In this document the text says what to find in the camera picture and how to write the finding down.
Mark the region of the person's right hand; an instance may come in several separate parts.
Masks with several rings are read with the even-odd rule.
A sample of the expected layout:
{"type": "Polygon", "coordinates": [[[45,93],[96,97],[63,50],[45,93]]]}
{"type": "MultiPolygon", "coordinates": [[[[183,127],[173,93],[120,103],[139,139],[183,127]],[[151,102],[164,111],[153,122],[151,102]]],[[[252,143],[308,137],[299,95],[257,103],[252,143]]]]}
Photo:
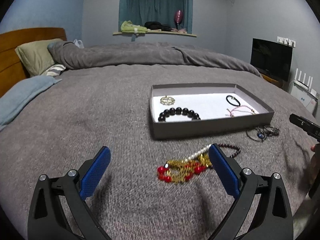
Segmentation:
{"type": "Polygon", "coordinates": [[[310,182],[310,185],[312,185],[315,182],[315,179],[319,172],[319,163],[320,163],[319,144],[311,146],[310,150],[313,152],[313,156],[311,158],[310,166],[309,166],[309,182],[310,182]]]}

